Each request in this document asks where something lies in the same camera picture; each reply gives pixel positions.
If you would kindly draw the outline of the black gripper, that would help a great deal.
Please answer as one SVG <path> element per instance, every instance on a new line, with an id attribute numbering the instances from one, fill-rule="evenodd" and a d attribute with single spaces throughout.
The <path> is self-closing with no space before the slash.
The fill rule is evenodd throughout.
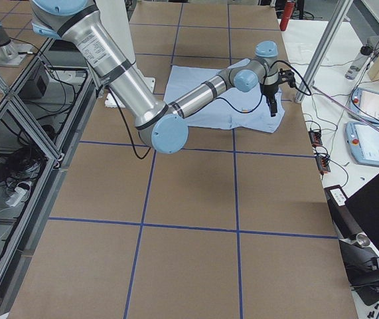
<path id="1" fill-rule="evenodd" d="M 266 97 L 266 102 L 269 107 L 270 116 L 277 114 L 277 102 L 275 94 L 279 89 L 279 73 L 274 72 L 271 75 L 267 75 L 262 82 L 262 94 Z"/>

